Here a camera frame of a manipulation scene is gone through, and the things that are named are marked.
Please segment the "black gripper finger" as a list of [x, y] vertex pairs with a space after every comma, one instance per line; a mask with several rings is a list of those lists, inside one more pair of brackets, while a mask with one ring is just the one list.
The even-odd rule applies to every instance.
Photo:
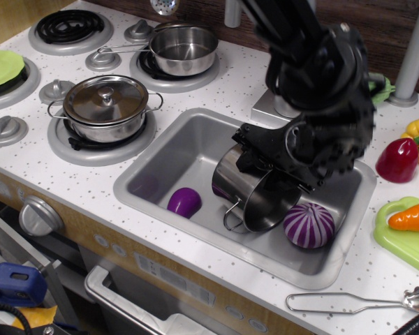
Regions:
[[236, 161], [236, 166], [243, 173], [265, 170], [264, 162], [252, 150], [243, 151]]
[[287, 174], [279, 172], [270, 172], [265, 178], [265, 184], [263, 187], [265, 190], [270, 192], [277, 192], [278, 190], [289, 191], [297, 190], [300, 191], [299, 181], [292, 178]]

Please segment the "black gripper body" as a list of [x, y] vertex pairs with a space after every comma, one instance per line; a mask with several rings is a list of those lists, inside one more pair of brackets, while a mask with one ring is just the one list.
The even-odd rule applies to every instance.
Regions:
[[233, 139], [242, 151], [258, 155], [265, 170], [292, 176], [302, 190], [312, 191], [332, 175], [352, 171], [373, 129], [373, 117], [354, 121], [300, 115], [276, 129], [242, 124]]

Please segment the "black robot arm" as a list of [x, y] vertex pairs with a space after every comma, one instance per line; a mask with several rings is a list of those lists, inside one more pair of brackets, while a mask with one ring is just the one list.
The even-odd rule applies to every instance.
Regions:
[[242, 1], [271, 56], [265, 83], [297, 117], [234, 134], [239, 171], [275, 170], [305, 190], [353, 169], [372, 140], [375, 107], [367, 51], [356, 29], [320, 24], [306, 1]]

